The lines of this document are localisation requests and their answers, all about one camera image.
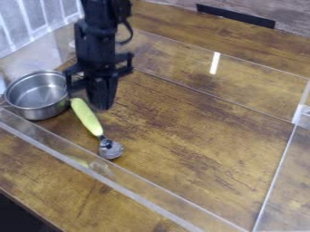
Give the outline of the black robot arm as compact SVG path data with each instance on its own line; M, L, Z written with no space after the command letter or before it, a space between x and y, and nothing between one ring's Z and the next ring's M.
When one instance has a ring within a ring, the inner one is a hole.
M128 44L134 30L127 21L131 0L81 0L84 18L73 24L76 63L63 73L68 93L85 89L90 103L99 110L114 104L119 78L134 70L131 52L116 53Z

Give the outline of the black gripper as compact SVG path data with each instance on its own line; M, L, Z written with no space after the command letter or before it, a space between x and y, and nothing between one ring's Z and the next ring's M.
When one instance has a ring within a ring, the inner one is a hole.
M67 79L67 89L79 90L85 87L87 98L99 110L108 110L114 104L119 78L132 72L132 53L115 53L118 44L127 44L132 36L122 42L115 40L116 27L99 28L90 25L85 20L79 20L73 25L76 64L63 73ZM77 73L91 72L103 78L84 77L72 81Z

